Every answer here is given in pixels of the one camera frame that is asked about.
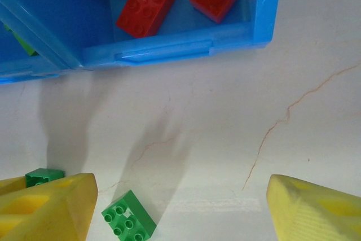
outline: white surface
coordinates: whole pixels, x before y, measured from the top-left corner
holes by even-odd
[[[1,178],[93,172],[133,189],[153,240],[276,240],[271,174],[361,195],[361,0],[280,0],[258,51],[0,86]]]

